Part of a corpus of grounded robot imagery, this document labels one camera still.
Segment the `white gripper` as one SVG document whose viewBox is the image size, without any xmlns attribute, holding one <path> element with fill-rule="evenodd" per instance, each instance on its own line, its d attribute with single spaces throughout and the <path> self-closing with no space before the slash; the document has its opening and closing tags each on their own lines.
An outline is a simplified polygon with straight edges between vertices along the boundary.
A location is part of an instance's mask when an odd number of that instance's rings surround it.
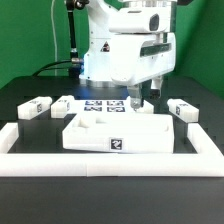
<svg viewBox="0 0 224 224">
<path fill-rule="evenodd" d="M 115 84 L 128 86 L 130 106 L 143 106 L 142 85 L 152 79 L 151 97 L 159 98 L 162 75 L 171 72 L 176 63 L 176 38 L 157 34 L 115 35 L 110 43 L 110 76 Z"/>
</svg>

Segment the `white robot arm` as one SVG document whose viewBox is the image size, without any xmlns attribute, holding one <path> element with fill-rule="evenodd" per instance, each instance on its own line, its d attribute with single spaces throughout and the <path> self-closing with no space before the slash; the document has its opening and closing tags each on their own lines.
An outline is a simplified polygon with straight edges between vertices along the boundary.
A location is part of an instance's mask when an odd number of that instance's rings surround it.
<svg viewBox="0 0 224 224">
<path fill-rule="evenodd" d="M 176 63 L 175 19 L 178 0 L 105 0 L 87 5 L 89 49 L 84 55 L 83 84 L 125 86 L 130 106 L 143 106 L 142 84 L 155 92 Z"/>
</svg>

